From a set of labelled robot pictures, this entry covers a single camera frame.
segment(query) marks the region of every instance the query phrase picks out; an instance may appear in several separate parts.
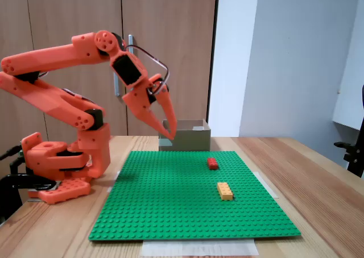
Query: white paper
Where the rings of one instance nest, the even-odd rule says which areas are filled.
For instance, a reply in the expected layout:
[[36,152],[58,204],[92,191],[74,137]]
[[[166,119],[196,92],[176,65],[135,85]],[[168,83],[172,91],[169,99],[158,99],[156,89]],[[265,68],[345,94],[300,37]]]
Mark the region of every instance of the white paper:
[[243,256],[259,255],[254,239],[146,240],[141,256]]
[[114,177],[114,183],[113,183],[113,186],[108,187],[108,189],[107,189],[107,192],[108,192],[108,193],[110,193],[110,192],[111,192],[111,190],[112,190],[112,188],[114,187],[115,180],[118,178],[119,173],[120,173],[120,171],[118,171],[118,172],[116,173],[115,177]]
[[259,172],[253,172],[255,177],[259,180],[259,182],[266,188],[267,192],[272,196],[272,198],[278,198],[278,195],[269,187],[269,185],[264,181],[264,179],[260,176]]

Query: wooden cabinet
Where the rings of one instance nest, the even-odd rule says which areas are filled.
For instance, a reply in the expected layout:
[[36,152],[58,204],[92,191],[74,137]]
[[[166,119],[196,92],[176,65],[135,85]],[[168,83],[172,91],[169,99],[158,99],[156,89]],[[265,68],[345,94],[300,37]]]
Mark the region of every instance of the wooden cabinet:
[[[122,34],[121,0],[28,0],[28,3],[35,49],[70,44],[72,36],[99,30]],[[104,107],[111,134],[127,135],[126,106],[114,95],[109,63],[55,70],[44,80]],[[48,115],[45,121],[49,140],[76,140],[75,128]]]
[[[134,35],[136,45],[168,65],[168,82],[178,119],[206,118],[215,0],[3,0],[0,57],[64,45],[71,37],[109,30]],[[140,53],[150,77],[162,68]],[[106,110],[112,135],[156,135],[126,110],[114,94],[108,63],[51,71],[46,82],[95,101]],[[120,84],[120,93],[125,88]],[[40,131],[48,140],[73,142],[76,129],[0,91],[1,150]],[[157,103],[152,107],[164,118]]]
[[[124,37],[164,62],[177,119],[206,119],[215,0],[122,0]],[[150,77],[164,73],[143,55]],[[157,103],[152,110],[164,119]],[[157,135],[128,110],[129,135]]]
[[[0,59],[33,50],[27,0],[1,0]],[[20,98],[0,90],[0,153],[20,144],[23,137],[39,131],[47,138],[43,113]],[[0,178],[10,173],[9,163],[0,161]]]

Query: table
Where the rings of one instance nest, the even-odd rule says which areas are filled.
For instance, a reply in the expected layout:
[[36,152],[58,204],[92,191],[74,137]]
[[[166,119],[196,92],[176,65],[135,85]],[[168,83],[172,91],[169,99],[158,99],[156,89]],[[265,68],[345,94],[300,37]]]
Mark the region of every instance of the table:
[[[107,189],[132,150],[157,151],[158,138],[112,138],[111,164],[92,182],[90,195],[56,205],[26,202],[0,227],[0,257],[139,257],[142,242],[88,240]],[[359,177],[290,138],[212,138],[211,150],[236,151],[302,232],[298,238],[256,240],[259,257],[364,257]]]

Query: green lego baseplate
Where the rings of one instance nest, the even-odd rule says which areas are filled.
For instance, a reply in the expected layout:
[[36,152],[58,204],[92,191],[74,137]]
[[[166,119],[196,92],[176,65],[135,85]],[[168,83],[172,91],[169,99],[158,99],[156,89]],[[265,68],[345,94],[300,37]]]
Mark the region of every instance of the green lego baseplate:
[[[218,170],[210,170],[214,157]],[[218,182],[234,194],[223,201]],[[298,236],[235,152],[131,152],[89,240],[168,240]]]

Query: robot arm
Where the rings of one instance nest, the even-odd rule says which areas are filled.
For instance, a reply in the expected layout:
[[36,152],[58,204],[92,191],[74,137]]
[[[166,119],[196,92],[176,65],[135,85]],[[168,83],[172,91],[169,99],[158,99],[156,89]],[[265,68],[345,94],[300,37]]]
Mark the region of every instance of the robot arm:
[[[3,72],[0,72],[0,88],[80,131],[89,130],[95,127],[100,113],[102,116],[105,115],[104,109],[79,95],[73,96],[54,87],[38,77],[40,73],[50,70],[105,61],[110,62],[120,80],[131,89],[123,96],[131,112],[161,134],[173,139],[177,121],[168,89],[160,80],[160,75],[148,78],[147,70],[140,60],[125,51],[125,45],[120,37],[108,31],[74,36],[72,44],[69,45],[5,57],[1,61]],[[154,101],[162,106],[171,132],[168,132],[150,111]]]

